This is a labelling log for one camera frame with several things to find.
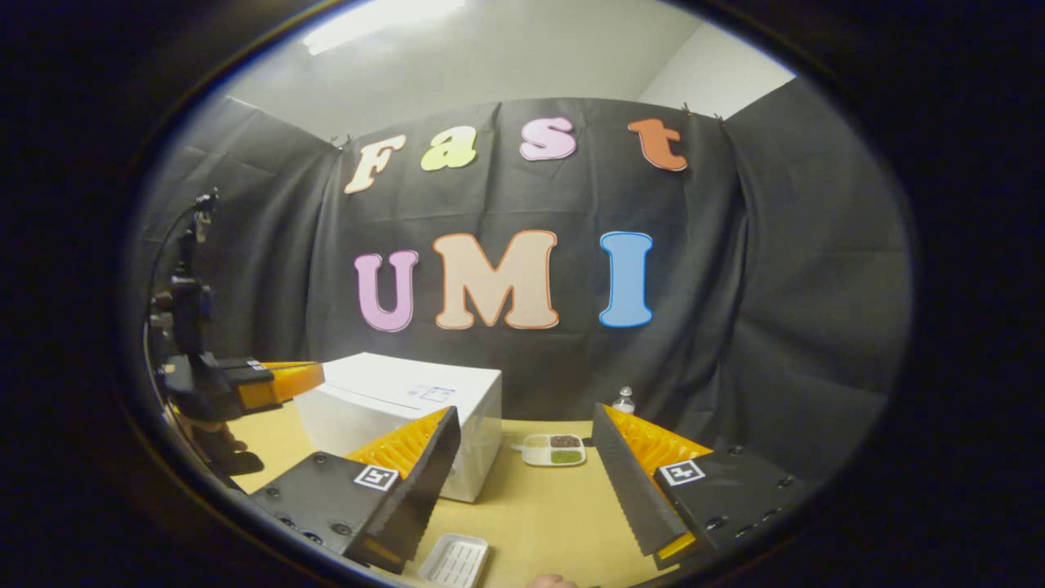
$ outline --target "ceiling light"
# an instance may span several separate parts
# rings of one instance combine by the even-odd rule
[[[464,0],[371,0],[309,32],[304,44],[318,55],[387,26],[429,19],[463,5]]]

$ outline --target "plastic bottle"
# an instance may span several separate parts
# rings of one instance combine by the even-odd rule
[[[628,415],[635,413],[635,403],[631,402],[631,389],[629,386],[621,389],[621,398],[613,402],[612,407]]]

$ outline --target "white tray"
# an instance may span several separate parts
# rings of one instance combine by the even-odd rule
[[[573,443],[574,445],[570,447],[552,447],[552,442],[555,441],[556,438],[559,440],[572,440],[568,443]],[[577,436],[529,436],[522,441],[521,445],[513,445],[512,449],[520,451],[522,453],[522,461],[530,466],[564,468],[570,466],[580,466],[581,464],[587,462],[587,452],[584,451],[584,442],[582,442]],[[579,452],[581,454],[580,460],[577,462],[556,464],[555,454],[563,451]]]
[[[452,588],[471,588],[483,570],[489,545],[478,537],[447,533],[424,560],[418,574],[436,584]]]

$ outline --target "table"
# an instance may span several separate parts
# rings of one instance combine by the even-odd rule
[[[590,421],[502,423],[504,441],[479,498],[473,503],[439,499],[417,557],[399,580],[439,588],[418,577],[417,570],[445,533],[489,543],[477,588],[524,588],[539,573],[562,574],[581,588],[614,588],[677,568],[658,571],[652,556],[640,552],[596,448],[585,448],[587,462],[581,466],[534,468],[510,447],[534,433],[587,438]],[[229,426],[265,464],[262,472],[235,477],[248,493],[315,451],[293,402]]]

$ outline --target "white cardboard box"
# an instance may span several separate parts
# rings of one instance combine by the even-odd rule
[[[501,448],[501,371],[358,354],[323,364],[326,382],[296,399],[319,451],[347,455],[454,405],[461,448],[440,496],[472,502]]]

